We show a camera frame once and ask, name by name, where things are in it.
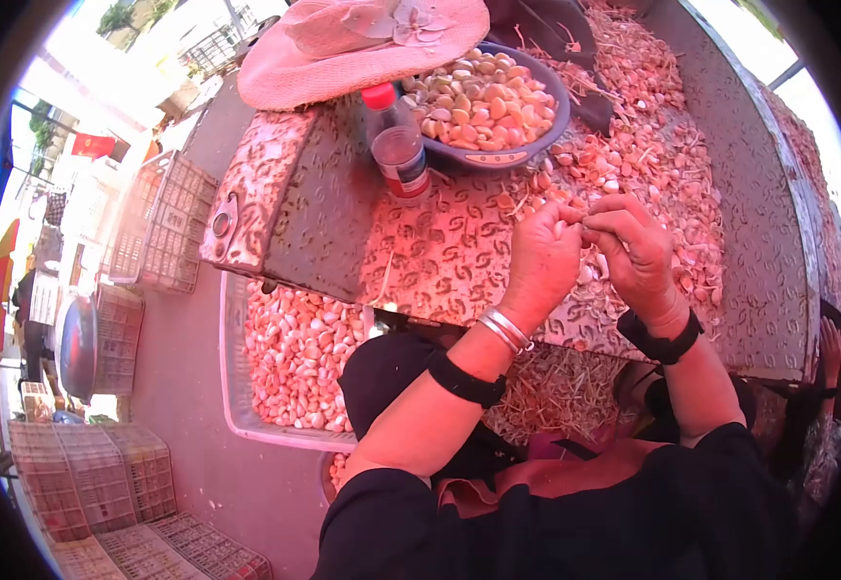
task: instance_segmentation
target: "hand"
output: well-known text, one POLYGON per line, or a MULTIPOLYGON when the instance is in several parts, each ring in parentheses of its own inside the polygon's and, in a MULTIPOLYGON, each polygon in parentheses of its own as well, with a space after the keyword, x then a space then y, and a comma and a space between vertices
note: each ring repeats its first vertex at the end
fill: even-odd
POLYGON ((611 283, 652 336, 674 338, 690 312, 671 275, 671 236, 633 196, 608 195, 582 220, 585 243, 607 257, 611 283))
POLYGON ((823 317, 820 320, 820 356, 826 370, 827 389, 832 389, 839 382, 841 367, 841 333, 832 320, 823 317))
POLYGON ((510 280, 497 309, 527 336, 578 280, 582 217, 573 207, 550 202, 514 228, 510 280))

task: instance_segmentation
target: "woman's left hand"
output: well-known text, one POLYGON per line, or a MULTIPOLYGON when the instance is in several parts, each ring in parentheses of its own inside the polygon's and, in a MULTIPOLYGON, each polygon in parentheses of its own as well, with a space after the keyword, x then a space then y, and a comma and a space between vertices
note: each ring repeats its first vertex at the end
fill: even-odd
POLYGON ((820 319, 820 355, 826 369, 827 388, 831 389, 839 381, 841 367, 841 333, 832 320, 820 319))
POLYGON ((527 336, 578 280, 583 216, 573 207, 549 202, 514 228, 510 280, 497 309, 527 336))

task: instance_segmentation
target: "ground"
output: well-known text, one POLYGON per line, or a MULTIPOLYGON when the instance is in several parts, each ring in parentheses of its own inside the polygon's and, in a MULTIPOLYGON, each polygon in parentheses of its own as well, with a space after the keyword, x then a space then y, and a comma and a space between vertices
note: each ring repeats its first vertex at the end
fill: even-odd
MULTIPOLYGON (((253 114, 236 85, 235 75, 225 79, 185 149, 218 179, 253 114)), ((220 281, 220 271, 203 263, 194 294, 147 292, 133 419, 169 446, 179 509, 264 554, 276 580, 307 578, 327 511, 317 481, 320 454, 230 433, 218 362, 220 281)))

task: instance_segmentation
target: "metal table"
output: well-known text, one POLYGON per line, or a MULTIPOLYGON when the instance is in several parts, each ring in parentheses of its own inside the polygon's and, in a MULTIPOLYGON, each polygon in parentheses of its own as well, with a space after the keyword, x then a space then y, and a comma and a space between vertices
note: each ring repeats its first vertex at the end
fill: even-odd
MULTIPOLYGON (((816 196, 754 79, 706 21, 678 1, 656 3, 643 22, 685 54, 687 108, 708 136, 723 193, 724 304, 703 318, 721 323, 712 340, 741 375, 809 379, 827 274, 817 260, 816 196)), ((236 199, 236 219, 224 238, 209 221, 201 258, 349 302, 470 324, 507 284, 514 221, 494 201, 507 176, 450 172, 454 181, 427 206, 396 207, 362 124, 354 97, 256 113, 212 205, 213 219, 236 199)), ((598 331, 571 307, 556 309, 537 338, 641 358, 612 325, 598 331)))

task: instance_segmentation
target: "red bottle cap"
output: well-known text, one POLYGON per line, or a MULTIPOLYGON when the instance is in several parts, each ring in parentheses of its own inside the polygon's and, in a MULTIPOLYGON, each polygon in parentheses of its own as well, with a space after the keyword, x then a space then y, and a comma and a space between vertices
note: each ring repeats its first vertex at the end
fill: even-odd
POLYGON ((371 110, 386 110, 394 103, 394 86, 382 83, 362 90, 363 100, 371 110))

